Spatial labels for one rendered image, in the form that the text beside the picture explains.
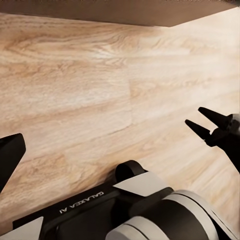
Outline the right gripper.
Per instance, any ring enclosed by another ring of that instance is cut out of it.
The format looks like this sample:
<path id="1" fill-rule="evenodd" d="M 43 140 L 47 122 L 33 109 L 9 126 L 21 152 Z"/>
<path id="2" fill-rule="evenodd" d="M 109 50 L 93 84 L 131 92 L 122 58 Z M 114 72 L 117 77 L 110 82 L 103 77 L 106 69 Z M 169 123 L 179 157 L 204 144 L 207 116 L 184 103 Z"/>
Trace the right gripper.
<path id="1" fill-rule="evenodd" d="M 240 135 L 240 122 L 236 119 L 227 117 L 221 113 L 200 106 L 199 112 L 217 125 L 217 128 L 210 134 L 210 130 L 192 121 L 185 119 L 185 123 L 199 136 L 208 146 L 218 146 L 224 150 L 226 138 L 229 133 Z"/>

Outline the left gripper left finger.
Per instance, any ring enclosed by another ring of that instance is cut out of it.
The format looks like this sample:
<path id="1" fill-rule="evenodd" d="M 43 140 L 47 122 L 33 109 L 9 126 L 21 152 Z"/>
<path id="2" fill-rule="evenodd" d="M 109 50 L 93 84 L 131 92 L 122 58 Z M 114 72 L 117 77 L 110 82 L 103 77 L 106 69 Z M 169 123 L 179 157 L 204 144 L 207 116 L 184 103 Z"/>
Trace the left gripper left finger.
<path id="1" fill-rule="evenodd" d="M 26 153 L 22 133 L 0 138 L 0 193 Z"/>

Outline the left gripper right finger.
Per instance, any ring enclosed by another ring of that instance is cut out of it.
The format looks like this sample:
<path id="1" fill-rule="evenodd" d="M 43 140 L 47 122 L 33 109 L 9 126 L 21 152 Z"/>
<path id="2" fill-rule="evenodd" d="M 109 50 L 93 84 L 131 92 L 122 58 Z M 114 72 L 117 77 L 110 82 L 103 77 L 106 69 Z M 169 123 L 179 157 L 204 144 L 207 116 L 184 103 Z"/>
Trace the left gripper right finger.
<path id="1" fill-rule="evenodd" d="M 231 132 L 227 135 L 224 152 L 240 173 L 240 134 Z"/>

